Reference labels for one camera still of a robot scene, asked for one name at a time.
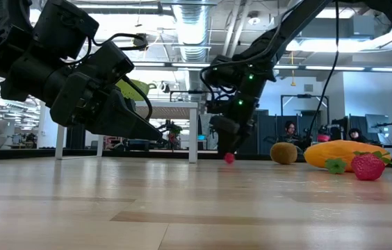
white table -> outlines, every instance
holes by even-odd
[[[197,163],[197,109],[198,103],[190,102],[152,102],[153,119],[189,119],[190,120],[190,136],[189,136],[189,163]],[[136,102],[136,112],[145,117],[148,113],[148,106],[144,101]],[[58,126],[56,159],[63,159],[63,140],[65,137],[65,127]],[[99,136],[99,144],[97,146],[97,157],[102,156],[104,150],[104,136]]]

computer monitor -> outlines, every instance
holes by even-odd
[[[366,122],[368,124],[368,133],[389,133],[387,126],[380,126],[381,124],[389,123],[387,115],[366,115]]]

wooden floor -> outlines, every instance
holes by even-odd
[[[0,250],[392,249],[376,182],[298,164],[0,161]]]

small red ball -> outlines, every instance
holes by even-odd
[[[235,161],[235,155],[232,153],[226,153],[224,160],[227,164],[232,164]]]

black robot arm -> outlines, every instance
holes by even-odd
[[[161,138],[115,86],[133,70],[129,58],[111,41],[90,53],[99,24],[66,0],[48,0],[33,28],[30,5],[29,0],[0,0],[1,97],[25,101],[30,94],[51,108],[58,124],[84,124],[94,134]],[[86,40],[86,56],[65,62],[77,58]]]
[[[218,56],[210,67],[201,71],[207,86],[231,88],[234,97],[228,101],[207,102],[209,113],[219,114],[210,121],[219,134],[218,151],[233,153],[254,130],[253,114],[267,81],[276,81],[273,67],[285,52],[288,43],[332,0],[304,0],[291,7],[277,28],[253,41],[249,49],[227,58]],[[347,0],[355,3],[362,1]],[[368,7],[381,11],[392,22],[392,0],[365,0]]]

